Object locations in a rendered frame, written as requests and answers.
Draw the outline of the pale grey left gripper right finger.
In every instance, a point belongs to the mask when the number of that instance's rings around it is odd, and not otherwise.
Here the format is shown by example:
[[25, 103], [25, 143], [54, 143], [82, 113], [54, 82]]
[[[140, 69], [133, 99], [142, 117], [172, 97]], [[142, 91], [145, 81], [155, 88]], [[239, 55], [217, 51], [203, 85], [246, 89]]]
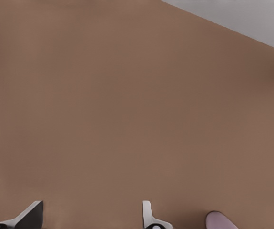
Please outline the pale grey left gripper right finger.
[[152, 206], [148, 200], [142, 201], [142, 219], [143, 229], [173, 229], [171, 223], [153, 216]]

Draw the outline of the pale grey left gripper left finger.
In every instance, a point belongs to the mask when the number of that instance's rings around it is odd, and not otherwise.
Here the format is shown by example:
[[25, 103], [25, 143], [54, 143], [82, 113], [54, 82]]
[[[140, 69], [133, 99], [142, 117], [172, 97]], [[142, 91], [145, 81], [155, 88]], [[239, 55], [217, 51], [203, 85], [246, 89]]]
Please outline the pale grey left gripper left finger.
[[42, 229], [43, 201], [37, 200], [17, 217], [0, 222], [0, 229]]

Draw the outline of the pink cup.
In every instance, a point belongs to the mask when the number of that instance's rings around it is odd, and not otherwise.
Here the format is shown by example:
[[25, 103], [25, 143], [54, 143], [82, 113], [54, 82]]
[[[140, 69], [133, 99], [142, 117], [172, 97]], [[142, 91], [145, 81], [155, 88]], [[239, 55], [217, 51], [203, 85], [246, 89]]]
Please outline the pink cup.
[[238, 229], [238, 227], [219, 211], [211, 211], [205, 217], [206, 229]]

